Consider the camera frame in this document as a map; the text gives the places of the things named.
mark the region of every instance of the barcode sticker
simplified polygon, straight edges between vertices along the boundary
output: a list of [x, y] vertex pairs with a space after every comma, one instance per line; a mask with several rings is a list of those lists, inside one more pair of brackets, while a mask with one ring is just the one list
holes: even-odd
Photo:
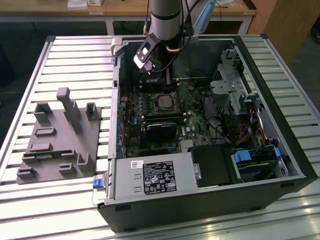
[[89, 15], [103, 15], [104, 13], [101, 11], [90, 11]]

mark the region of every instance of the metal bracket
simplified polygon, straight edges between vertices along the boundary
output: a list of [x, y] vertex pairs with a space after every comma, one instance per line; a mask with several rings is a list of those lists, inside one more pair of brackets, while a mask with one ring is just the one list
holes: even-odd
[[119, 56], [123, 50], [122, 49], [122, 37], [114, 37], [111, 40], [111, 55], [116, 58]]

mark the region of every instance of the white label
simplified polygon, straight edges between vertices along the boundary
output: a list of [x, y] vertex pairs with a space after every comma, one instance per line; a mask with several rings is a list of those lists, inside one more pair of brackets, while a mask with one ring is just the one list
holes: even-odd
[[101, 11], [90, 11], [89, 15], [103, 15], [104, 13]]
[[131, 168], [132, 169], [141, 169], [144, 161], [131, 161]]
[[170, 182], [170, 183], [167, 183], [168, 185], [168, 188], [170, 188], [170, 187], [174, 187], [175, 185], [176, 185], [176, 183], [175, 182]]

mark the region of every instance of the blue latch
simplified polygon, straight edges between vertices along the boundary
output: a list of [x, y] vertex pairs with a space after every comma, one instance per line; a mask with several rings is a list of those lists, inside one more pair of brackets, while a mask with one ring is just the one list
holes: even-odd
[[279, 148], [275, 147], [274, 148], [274, 153], [275, 153], [276, 159], [281, 158], [281, 153], [279, 151]]
[[102, 189], [104, 187], [104, 179], [103, 178], [96, 178], [93, 180], [93, 189]]
[[242, 161], [251, 161], [251, 155], [248, 150], [239, 150], [235, 154], [233, 154], [235, 162], [239, 163]]

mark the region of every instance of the wooden desk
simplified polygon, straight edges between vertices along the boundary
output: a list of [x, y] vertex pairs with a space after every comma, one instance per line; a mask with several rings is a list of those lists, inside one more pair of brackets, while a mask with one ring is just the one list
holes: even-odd
[[107, 1], [102, 6], [68, 11], [68, 0], [0, 0], [0, 16], [7, 17], [81, 17], [105, 15]]
[[[115, 21], [144, 21], [147, 2], [141, 0], [104, 0], [102, 6], [68, 11], [68, 0], [0, 0], [0, 22], [105, 22], [108, 35], [114, 35]], [[256, 10], [243, 0], [216, 7], [210, 21], [241, 22], [238, 33], [246, 34]]]
[[320, 0], [252, 2], [258, 12], [248, 33], [267, 34], [286, 64], [290, 64], [320, 15]]
[[[107, 0], [106, 25], [109, 35], [114, 35], [113, 22], [115, 21], [145, 21], [148, 1], [144, 0]], [[210, 21], [241, 22], [238, 33], [246, 34], [252, 17], [256, 10], [250, 10], [243, 0], [235, 0], [234, 3], [225, 4], [220, 9], [214, 8]]]
[[107, 1], [102, 6], [68, 11], [68, 0], [0, 0], [0, 23], [105, 22]]

